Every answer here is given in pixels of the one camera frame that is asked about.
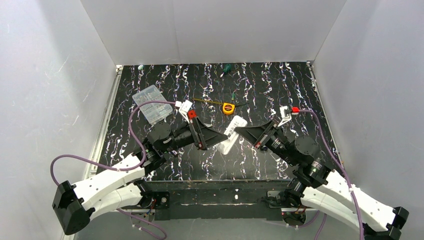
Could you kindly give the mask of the white remote control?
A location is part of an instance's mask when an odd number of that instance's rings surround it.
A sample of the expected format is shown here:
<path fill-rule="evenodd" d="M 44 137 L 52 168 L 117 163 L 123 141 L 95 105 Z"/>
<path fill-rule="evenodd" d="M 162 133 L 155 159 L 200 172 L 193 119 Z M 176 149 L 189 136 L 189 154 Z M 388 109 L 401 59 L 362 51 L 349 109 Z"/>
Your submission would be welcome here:
<path fill-rule="evenodd" d="M 235 128 L 246 127 L 247 124 L 247 120 L 245 120 L 239 115 L 235 115 L 224 131 L 224 134 L 227 136 L 227 139 L 217 144 L 217 150 L 221 154 L 227 155 L 239 137 L 239 134 L 235 132 Z"/>

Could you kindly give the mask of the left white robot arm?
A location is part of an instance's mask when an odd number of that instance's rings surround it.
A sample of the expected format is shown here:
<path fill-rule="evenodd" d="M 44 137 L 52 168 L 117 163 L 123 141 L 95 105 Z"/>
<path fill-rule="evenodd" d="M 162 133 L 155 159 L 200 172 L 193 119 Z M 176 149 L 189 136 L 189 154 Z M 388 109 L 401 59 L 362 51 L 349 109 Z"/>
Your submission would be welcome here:
<path fill-rule="evenodd" d="M 64 234 L 81 231 L 102 214 L 141 204 L 149 193 L 136 181 L 163 165 L 165 154 L 176 155 L 191 144 L 207 150 L 227 139 L 226 134 L 209 128 L 198 117 L 189 119 L 176 131 L 161 121 L 147 133 L 140 150 L 114 166 L 75 183 L 56 181 L 52 208 Z"/>

